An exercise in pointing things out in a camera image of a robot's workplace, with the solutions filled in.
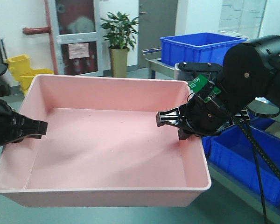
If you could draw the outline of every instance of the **potted plant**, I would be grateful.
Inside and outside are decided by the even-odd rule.
[[[129,47],[134,50],[138,32],[133,26],[139,24],[138,17],[130,20],[128,14],[108,12],[109,19],[101,19],[101,28],[106,29],[105,40],[110,42],[110,62],[113,77],[126,77],[127,53]]]

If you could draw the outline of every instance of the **pink plastic tray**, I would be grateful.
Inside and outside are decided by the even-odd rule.
[[[183,81],[38,75],[20,113],[47,135],[4,148],[0,194],[27,207],[189,205],[211,185],[201,140],[155,119],[188,95]]]

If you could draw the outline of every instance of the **gray door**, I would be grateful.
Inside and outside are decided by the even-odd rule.
[[[138,68],[145,66],[142,50],[160,48],[160,37],[175,35],[178,0],[139,0]],[[161,53],[147,55],[159,58]]]

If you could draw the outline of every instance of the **green leaves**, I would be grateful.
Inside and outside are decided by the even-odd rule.
[[[130,20],[128,14],[108,13],[109,20],[101,19],[104,23],[101,28],[107,30],[107,34],[104,36],[105,40],[110,42],[110,46],[115,49],[123,49],[131,46],[134,50],[136,39],[134,34],[138,34],[138,31],[133,27],[139,24],[138,17]]]

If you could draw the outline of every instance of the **blue bin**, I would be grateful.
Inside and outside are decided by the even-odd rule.
[[[255,128],[252,128],[252,133],[280,169],[280,139]],[[237,126],[211,139],[210,160],[259,194],[252,146]],[[259,165],[265,198],[278,206],[280,205],[280,181],[260,157]]]
[[[206,158],[209,158],[210,156],[210,141],[213,137],[212,136],[205,136],[201,138],[204,154]]]
[[[250,121],[250,125],[252,127],[255,127],[259,130],[266,130],[269,126],[271,126],[272,123],[275,121],[273,119],[267,119],[267,118],[254,118]]]
[[[160,38],[162,43],[161,61],[174,66],[180,62],[211,62],[223,64],[223,59],[229,48],[246,41],[213,33],[199,33]]]

